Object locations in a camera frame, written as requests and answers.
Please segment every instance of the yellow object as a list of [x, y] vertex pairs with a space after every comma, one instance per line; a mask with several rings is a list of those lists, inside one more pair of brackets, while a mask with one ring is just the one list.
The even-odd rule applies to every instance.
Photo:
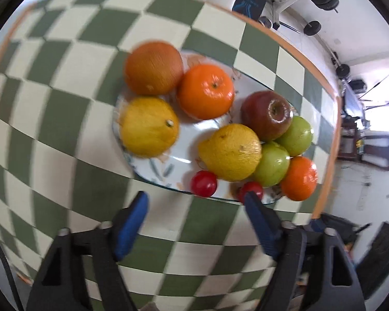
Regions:
[[179, 119], [171, 106], [160, 98], [135, 98], [120, 121], [124, 146], [142, 158], [159, 156], [179, 136]]
[[261, 143], [249, 127], [229, 124], [200, 142], [199, 156], [219, 179], [240, 181], [250, 176], [261, 159]]

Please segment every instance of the plate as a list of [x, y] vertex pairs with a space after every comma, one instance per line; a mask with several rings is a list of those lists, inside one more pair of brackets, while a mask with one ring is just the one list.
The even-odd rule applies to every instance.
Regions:
[[[210, 63], [222, 68], [232, 78], [235, 87], [235, 99], [229, 112], [216, 119], [196, 121], [181, 110], [177, 104], [174, 92], [162, 96], [161, 98], [171, 105], [179, 117], [179, 137], [175, 144], [162, 155], [149, 159], [139, 158], [127, 151], [120, 139], [120, 127], [118, 124], [120, 114], [128, 103], [136, 97], [131, 90], [125, 88], [118, 96], [115, 106], [113, 131], [119, 145], [123, 149], [125, 160], [137, 175], [155, 185], [189, 193], [190, 180], [193, 175], [199, 170], [206, 169], [198, 156], [197, 144], [203, 139], [208, 138], [220, 127], [231, 123], [240, 123], [240, 109], [244, 99], [251, 93], [270, 88], [232, 67], [192, 51], [181, 51], [181, 56], [185, 71], [199, 63]], [[235, 198], [236, 190], [247, 181], [250, 181], [250, 179], [239, 182], [218, 180], [218, 188], [212, 198], [237, 202]], [[263, 203], [269, 204], [280, 197], [282, 197], [282, 195], [277, 188], [272, 188], [270, 190], [266, 189], [262, 201]]]

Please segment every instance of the red apple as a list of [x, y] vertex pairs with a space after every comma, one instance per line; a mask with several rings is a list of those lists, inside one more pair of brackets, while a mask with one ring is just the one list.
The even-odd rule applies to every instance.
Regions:
[[250, 94], [241, 106], [242, 124], [252, 129], [261, 141], [282, 136], [293, 120], [288, 101], [274, 91]]

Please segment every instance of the table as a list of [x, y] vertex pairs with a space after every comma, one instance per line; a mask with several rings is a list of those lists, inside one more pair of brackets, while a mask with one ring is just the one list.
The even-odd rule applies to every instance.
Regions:
[[[13, 265], [34, 279], [60, 228], [93, 228], [144, 190], [150, 212], [119, 263], [136, 305], [247, 310], [275, 264], [243, 206], [147, 183], [114, 140], [124, 59], [152, 38], [233, 66], [310, 121], [316, 138], [306, 156], [318, 167], [317, 189], [302, 203], [282, 198], [274, 209], [297, 224], [319, 214], [337, 154], [340, 100], [297, 49], [245, 16], [196, 0], [45, 0], [22, 15], [0, 53], [0, 240]], [[90, 258], [85, 268], [101, 310]]]

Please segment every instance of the green fruit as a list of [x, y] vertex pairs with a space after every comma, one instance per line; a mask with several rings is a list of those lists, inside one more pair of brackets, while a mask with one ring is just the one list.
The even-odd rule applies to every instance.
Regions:
[[313, 129], [303, 117], [294, 116], [288, 130], [275, 141], [285, 147], [292, 157], [304, 153], [313, 140]]
[[271, 187], [279, 183], [287, 173], [289, 155], [285, 148], [271, 141], [262, 145], [262, 157], [255, 168], [253, 177], [262, 187]]

